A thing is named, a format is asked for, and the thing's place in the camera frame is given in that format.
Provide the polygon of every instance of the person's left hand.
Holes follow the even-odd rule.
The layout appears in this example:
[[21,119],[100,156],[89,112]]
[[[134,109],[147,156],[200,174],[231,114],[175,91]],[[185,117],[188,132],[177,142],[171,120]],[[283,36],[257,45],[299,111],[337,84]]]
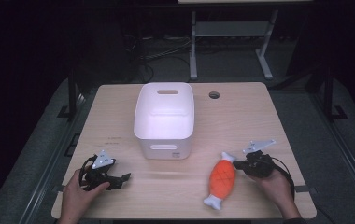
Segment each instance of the person's left hand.
[[64,187],[59,224],[78,223],[92,200],[110,186],[110,183],[106,182],[95,189],[85,191],[78,183],[79,172],[79,169],[76,170],[69,183]]

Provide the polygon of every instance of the white tag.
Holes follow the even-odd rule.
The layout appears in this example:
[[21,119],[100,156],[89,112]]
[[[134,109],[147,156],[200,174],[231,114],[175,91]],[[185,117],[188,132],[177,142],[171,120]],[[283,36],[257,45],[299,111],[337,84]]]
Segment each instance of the white tag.
[[276,140],[271,139],[268,141],[250,141],[247,149],[244,149],[244,153],[251,153],[262,150],[265,147],[271,146],[276,142]]
[[104,150],[102,150],[101,153],[99,153],[98,157],[96,158],[95,162],[93,163],[92,168],[98,169],[98,168],[113,164],[114,161],[115,161],[114,159],[111,159],[107,155],[107,153]]

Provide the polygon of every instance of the storage box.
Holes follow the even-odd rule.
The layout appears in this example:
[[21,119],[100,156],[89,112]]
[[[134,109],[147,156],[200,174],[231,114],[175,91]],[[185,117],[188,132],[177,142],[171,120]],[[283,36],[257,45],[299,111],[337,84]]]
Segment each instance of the storage box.
[[194,99],[187,83],[160,82],[142,87],[134,133],[148,159],[181,160],[190,155]]

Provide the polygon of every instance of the orange fish toy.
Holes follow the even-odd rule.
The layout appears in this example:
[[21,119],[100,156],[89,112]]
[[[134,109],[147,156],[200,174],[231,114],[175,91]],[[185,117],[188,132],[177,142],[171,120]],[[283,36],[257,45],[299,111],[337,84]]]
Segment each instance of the orange fish toy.
[[209,177],[210,195],[204,199],[206,205],[221,210],[221,202],[230,194],[235,182],[233,161],[236,157],[227,152],[221,153],[221,160],[213,167]]

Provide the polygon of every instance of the toy tail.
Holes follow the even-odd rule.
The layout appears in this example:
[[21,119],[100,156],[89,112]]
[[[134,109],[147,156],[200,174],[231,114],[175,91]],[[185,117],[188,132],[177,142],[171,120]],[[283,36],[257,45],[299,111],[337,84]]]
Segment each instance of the toy tail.
[[216,210],[221,210],[221,201],[222,199],[210,194],[207,198],[204,199],[206,205],[211,206]]

